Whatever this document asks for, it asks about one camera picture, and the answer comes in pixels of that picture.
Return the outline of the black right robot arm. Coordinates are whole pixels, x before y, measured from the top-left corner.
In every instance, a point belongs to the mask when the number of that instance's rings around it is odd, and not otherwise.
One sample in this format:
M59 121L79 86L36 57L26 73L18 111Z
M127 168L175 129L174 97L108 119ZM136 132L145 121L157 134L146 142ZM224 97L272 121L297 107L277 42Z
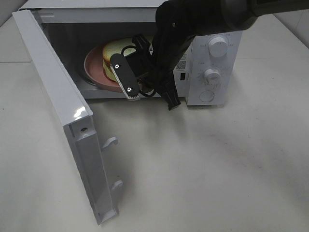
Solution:
M196 36L250 28L262 15L308 9L307 0L168 0L156 10L152 42L132 37L149 72L143 84L159 94L169 110L180 105L173 69Z

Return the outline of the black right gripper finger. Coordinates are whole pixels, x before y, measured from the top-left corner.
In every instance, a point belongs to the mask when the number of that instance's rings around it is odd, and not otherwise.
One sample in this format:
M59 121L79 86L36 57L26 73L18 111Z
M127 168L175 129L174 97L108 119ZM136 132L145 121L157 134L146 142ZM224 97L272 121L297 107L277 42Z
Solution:
M160 73L156 91L166 101L169 110L181 104L172 72Z
M143 34L136 34L132 37L136 52L150 52L151 43Z

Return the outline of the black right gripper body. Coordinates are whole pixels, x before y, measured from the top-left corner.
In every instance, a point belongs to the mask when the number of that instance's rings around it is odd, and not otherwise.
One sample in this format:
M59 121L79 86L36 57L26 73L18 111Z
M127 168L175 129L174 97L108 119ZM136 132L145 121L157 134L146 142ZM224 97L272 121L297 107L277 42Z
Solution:
M146 65L151 68L150 74L144 79L152 90L156 85L160 73L173 73L196 33L191 26L166 26L158 28L152 37L150 52L136 52L142 55Z

